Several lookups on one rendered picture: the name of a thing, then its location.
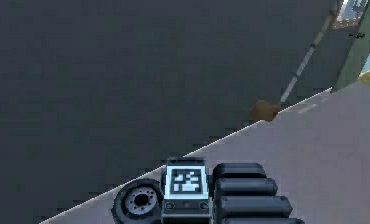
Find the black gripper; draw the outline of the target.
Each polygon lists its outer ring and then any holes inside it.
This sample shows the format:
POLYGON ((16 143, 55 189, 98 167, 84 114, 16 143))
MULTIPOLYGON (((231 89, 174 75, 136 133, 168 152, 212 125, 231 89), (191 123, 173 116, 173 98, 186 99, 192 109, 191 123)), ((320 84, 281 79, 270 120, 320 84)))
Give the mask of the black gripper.
POLYGON ((113 200, 115 224, 161 224, 163 194, 157 180, 143 178, 124 185, 113 200))

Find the grey floor lamp brown base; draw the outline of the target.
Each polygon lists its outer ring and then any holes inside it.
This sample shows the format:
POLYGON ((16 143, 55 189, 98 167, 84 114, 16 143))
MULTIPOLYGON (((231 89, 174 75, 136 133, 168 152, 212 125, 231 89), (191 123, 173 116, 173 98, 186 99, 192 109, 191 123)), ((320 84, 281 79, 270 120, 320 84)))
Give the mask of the grey floor lamp brown base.
POLYGON ((251 120, 255 122, 260 120, 270 122, 273 121, 275 117, 278 115, 278 113, 282 111, 282 107, 285 105, 286 100, 288 99, 290 93, 294 89, 299 77, 303 73, 306 65, 308 64, 310 58, 314 54, 317 46, 320 44, 329 27, 336 21, 338 14, 341 11, 343 1, 344 0, 336 0, 336 3, 329 10, 322 27, 320 28, 319 32, 316 34, 315 38, 310 44, 310 47, 306 52, 305 56, 303 57, 301 63, 299 64, 297 70, 293 73, 293 77, 291 78, 286 89, 282 93, 278 103, 272 104, 266 100, 257 100, 249 112, 251 120))

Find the grey room door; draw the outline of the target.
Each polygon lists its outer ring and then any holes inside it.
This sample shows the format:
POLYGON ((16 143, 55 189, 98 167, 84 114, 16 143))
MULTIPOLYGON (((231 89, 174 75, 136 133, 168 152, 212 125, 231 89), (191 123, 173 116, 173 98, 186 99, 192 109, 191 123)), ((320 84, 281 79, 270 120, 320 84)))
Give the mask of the grey room door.
POLYGON ((370 54, 370 0, 358 25, 342 29, 348 28, 350 28, 348 38, 351 41, 351 45, 347 50, 343 65, 332 87, 332 92, 354 83, 362 73, 367 62, 370 54), (350 33, 356 32, 365 33, 365 37, 355 39, 349 36, 350 33))

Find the brown framed window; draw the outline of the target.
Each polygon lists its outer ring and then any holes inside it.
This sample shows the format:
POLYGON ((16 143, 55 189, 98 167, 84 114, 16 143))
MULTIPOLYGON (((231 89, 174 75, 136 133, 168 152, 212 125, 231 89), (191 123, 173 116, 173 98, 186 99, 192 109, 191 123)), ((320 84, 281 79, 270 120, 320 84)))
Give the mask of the brown framed window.
POLYGON ((333 29, 357 26, 369 0, 339 0, 333 29))

